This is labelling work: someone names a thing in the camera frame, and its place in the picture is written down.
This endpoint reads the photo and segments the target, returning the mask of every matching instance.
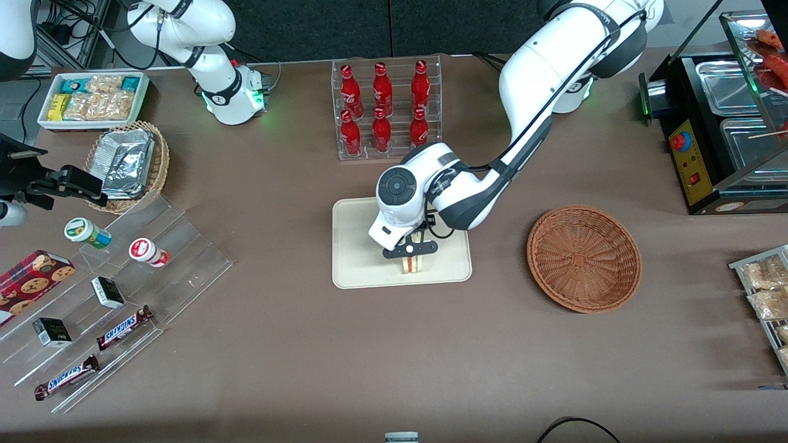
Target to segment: red bottle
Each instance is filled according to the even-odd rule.
[[[427,132],[429,132],[429,125],[424,120],[424,109],[418,108],[413,114],[414,120],[411,122],[411,149],[427,143]]]
[[[353,78],[353,69],[350,65],[342,65],[342,101],[353,114],[353,120],[358,120],[364,115],[364,105],[361,104],[361,88],[359,82]]]
[[[416,62],[416,75],[411,82],[411,110],[416,112],[422,108],[424,113],[429,109],[429,77],[427,76],[427,62]]]
[[[375,63],[375,81],[372,82],[372,91],[375,93],[375,106],[383,108],[386,112],[386,117],[394,114],[392,81],[386,75],[385,63]]]
[[[392,140],[392,125],[388,122],[386,112],[381,107],[375,108],[372,133],[375,135],[375,149],[382,153],[388,152]]]
[[[359,126],[353,121],[353,116],[349,110],[342,110],[342,141],[345,145],[345,150],[351,157],[358,157],[361,155],[361,132]]]

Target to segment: cookie box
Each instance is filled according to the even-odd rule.
[[[91,76],[123,76],[123,77],[136,77],[139,78],[139,83],[134,90],[134,100],[132,101],[131,111],[125,120],[97,120],[97,121],[52,121],[49,119],[48,114],[52,101],[55,95],[62,92],[63,85],[69,81],[84,79]],[[119,70],[100,70],[82,73],[62,73],[56,75],[52,79],[49,91],[46,93],[46,100],[41,106],[39,112],[39,125],[42,128],[49,129],[52,132],[83,132],[83,131],[99,131],[108,128],[116,128],[118,126],[130,125],[137,121],[139,111],[143,107],[145,93],[147,92],[150,80],[145,73],[139,71],[119,71]]]
[[[46,251],[36,251],[0,275],[0,326],[21,314],[72,274],[74,266],[69,260]]]

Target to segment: stainless steel tray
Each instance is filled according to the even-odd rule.
[[[757,116],[758,106],[736,61],[705,61],[695,67],[709,107],[720,117]]]
[[[728,118],[719,125],[728,153],[736,165],[742,169],[756,162],[775,149],[771,137],[750,139],[768,132],[762,118]],[[748,181],[788,181],[788,164],[780,161],[780,156],[767,162],[767,167],[758,168],[747,176]]]

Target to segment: brown wicker basket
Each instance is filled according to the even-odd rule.
[[[133,129],[145,129],[147,131],[150,131],[156,138],[154,155],[153,155],[153,159],[151,159],[151,168],[148,171],[148,178],[145,186],[145,194],[143,195],[143,197],[147,195],[151,195],[152,193],[158,194],[159,192],[162,191],[162,188],[164,188],[164,183],[167,180],[167,168],[169,167],[169,147],[167,146],[167,140],[164,140],[164,136],[162,136],[162,133],[159,132],[159,130],[156,129],[155,126],[145,121],[135,121],[130,125],[121,126],[119,128],[112,128],[111,131],[131,131]],[[87,161],[85,162],[85,167],[84,167],[85,171],[88,171],[91,168],[91,163],[93,163],[93,156],[96,153],[96,147],[98,147],[100,139],[101,137],[99,137],[98,140],[96,140],[96,142],[93,143],[93,148],[91,149],[90,153],[87,155]],[[140,200],[141,199],[110,200],[109,202],[107,202],[105,207],[100,207],[90,202],[88,202],[87,204],[90,205],[95,210],[100,210],[102,212],[111,212],[112,214],[120,215],[126,212],[130,207],[134,206]]]
[[[531,229],[526,256],[542,290],[577,312],[618,309],[641,280],[641,256],[630,233],[592,207],[544,214]]]

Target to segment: red cookie box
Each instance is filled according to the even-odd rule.
[[[36,251],[0,275],[0,326],[74,274],[73,264],[46,251]]]

